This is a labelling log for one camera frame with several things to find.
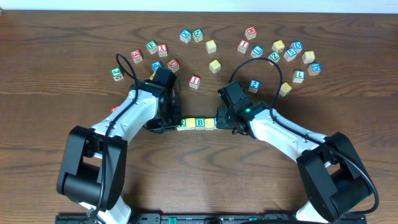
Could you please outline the yellow O block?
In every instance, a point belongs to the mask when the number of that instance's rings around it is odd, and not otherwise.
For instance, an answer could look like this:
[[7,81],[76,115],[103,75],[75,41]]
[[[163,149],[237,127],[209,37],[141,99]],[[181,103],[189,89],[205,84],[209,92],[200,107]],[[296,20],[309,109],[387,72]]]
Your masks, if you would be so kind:
[[195,118],[186,118],[185,125],[186,125],[186,130],[196,129],[196,119]]
[[205,118],[205,129],[206,130],[215,129],[215,120],[213,118]]

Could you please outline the green R block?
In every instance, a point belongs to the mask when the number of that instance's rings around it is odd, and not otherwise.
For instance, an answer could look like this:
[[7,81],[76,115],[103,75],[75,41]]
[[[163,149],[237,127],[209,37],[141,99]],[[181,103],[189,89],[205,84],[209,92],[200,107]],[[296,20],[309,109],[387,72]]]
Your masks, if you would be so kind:
[[181,124],[179,126],[177,126],[177,130],[178,131],[184,131],[186,129],[187,129],[187,127],[186,127],[186,119],[182,119],[181,120]]

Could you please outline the green B block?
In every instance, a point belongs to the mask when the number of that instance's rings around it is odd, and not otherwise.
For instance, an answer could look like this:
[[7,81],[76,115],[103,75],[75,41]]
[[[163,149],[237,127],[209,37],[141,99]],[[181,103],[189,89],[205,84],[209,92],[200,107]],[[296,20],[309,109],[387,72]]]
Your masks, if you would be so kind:
[[205,118],[195,118],[195,129],[196,130],[205,129]]

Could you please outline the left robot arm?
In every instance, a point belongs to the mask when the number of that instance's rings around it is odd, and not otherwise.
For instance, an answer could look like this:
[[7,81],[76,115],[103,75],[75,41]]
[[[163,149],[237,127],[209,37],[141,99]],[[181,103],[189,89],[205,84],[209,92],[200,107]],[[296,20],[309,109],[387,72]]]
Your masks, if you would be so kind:
[[155,133],[181,123],[173,105],[173,81],[138,81],[126,100],[91,128],[75,126],[69,133],[57,192],[87,209],[86,215],[57,217],[56,222],[127,223],[132,210],[121,197],[127,147],[145,126]]

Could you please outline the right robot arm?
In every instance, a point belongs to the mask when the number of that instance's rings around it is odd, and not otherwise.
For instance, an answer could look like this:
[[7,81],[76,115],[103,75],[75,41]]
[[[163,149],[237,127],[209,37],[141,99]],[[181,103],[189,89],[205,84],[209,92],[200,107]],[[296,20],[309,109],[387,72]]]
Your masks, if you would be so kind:
[[353,144],[342,133],[311,132],[273,106],[247,98],[218,107],[216,126],[269,143],[296,162],[308,198],[295,214],[301,223],[336,223],[354,214],[359,202],[377,195]]

